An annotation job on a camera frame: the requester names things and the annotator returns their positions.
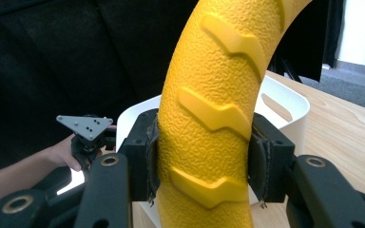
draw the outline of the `floor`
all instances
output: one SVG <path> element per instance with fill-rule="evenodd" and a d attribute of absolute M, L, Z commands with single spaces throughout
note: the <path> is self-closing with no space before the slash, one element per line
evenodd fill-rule
<path fill-rule="evenodd" d="M 365 66 L 337 61 L 335 68 L 322 69 L 320 82 L 300 79 L 308 86 L 365 107 Z"/>

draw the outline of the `yellow tire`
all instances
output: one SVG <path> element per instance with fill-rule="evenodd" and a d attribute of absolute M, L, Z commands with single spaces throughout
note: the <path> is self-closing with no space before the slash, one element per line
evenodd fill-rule
<path fill-rule="evenodd" d="M 309 0 L 200 0 L 159 109 L 162 227 L 251 227 L 247 151 L 267 65 Z"/>

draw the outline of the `human hand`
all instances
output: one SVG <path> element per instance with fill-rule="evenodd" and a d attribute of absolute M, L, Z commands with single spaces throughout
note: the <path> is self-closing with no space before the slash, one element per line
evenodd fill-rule
<path fill-rule="evenodd" d="M 69 168 L 79 172 L 82 167 L 78 161 L 73 158 L 72 151 L 70 149 L 71 140 L 75 135 L 72 134 L 66 139 L 56 143 L 52 147 L 48 148 L 48 158 L 55 163 L 57 167 L 69 166 Z"/>

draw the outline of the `black fabric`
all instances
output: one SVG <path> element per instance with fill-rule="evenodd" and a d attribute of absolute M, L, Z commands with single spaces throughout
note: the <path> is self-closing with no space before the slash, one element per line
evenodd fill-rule
<path fill-rule="evenodd" d="M 328 7 L 327 32 L 322 63 L 335 67 L 336 49 L 343 21 L 344 0 L 331 0 Z"/>
<path fill-rule="evenodd" d="M 0 168 L 69 135 L 59 114 L 117 120 L 159 95 L 196 3 L 68 0 L 2 17 Z"/>
<path fill-rule="evenodd" d="M 333 65 L 342 23 L 343 0 L 312 1 L 287 29 L 269 69 L 283 74 L 284 64 L 297 75 L 319 81 L 322 64 Z"/>

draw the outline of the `wooden table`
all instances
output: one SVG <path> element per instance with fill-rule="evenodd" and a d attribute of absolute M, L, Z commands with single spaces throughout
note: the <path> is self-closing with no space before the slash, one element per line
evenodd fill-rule
<path fill-rule="evenodd" d="M 266 74 L 310 102 L 305 154 L 331 161 L 356 190 L 365 193 L 365 108 L 275 73 Z M 251 206 L 256 227 L 289 227 L 285 204 L 267 206 Z M 139 204 L 134 203 L 133 211 L 135 227 L 154 227 Z"/>

